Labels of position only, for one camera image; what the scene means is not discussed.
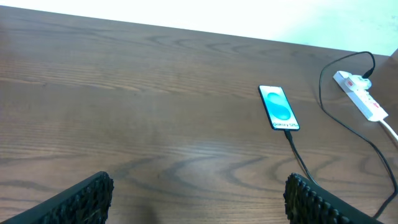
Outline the white power strip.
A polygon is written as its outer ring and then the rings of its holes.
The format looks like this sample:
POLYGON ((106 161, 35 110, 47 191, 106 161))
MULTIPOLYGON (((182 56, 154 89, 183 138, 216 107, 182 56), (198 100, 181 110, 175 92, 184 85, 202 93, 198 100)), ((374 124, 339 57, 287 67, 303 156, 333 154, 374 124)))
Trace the white power strip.
POLYGON ((368 90, 351 91, 345 84, 344 81, 352 75, 349 72, 337 71, 333 79, 341 87, 341 89, 348 95, 350 100, 355 106, 362 112, 364 117, 368 121, 378 122, 388 116, 386 111, 381 105, 370 95, 368 90))

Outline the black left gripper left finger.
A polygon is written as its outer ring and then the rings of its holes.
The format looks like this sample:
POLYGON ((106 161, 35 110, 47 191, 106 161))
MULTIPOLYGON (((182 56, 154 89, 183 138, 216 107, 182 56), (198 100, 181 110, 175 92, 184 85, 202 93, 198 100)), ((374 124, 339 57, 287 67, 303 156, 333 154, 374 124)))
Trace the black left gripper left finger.
POLYGON ((113 189, 113 179, 100 171, 2 224, 105 224, 113 189))

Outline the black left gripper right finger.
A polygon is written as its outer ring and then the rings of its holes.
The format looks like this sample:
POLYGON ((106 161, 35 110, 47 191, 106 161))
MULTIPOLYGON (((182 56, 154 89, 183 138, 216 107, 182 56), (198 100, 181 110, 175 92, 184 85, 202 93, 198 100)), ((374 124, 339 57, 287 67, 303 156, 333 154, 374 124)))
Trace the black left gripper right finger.
POLYGON ((284 200, 291 224, 382 224, 296 173, 285 182, 284 200))

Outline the blue Galaxy smartphone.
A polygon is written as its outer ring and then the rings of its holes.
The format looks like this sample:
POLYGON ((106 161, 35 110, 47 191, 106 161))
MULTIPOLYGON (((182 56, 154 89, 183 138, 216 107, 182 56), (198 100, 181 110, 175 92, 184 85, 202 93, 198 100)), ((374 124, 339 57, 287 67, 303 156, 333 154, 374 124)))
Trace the blue Galaxy smartphone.
POLYGON ((300 129, 299 122, 282 87, 259 85, 258 90, 272 129, 281 131, 298 131, 300 129))

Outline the white USB charger plug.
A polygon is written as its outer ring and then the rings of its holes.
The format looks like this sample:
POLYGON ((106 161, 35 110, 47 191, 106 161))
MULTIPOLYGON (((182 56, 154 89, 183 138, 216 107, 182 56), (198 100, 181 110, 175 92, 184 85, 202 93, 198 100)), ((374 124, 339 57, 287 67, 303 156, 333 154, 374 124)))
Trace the white USB charger plug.
POLYGON ((368 90, 372 86, 372 83, 369 79, 363 78, 360 75, 350 75, 345 79, 344 84, 351 91, 368 90))

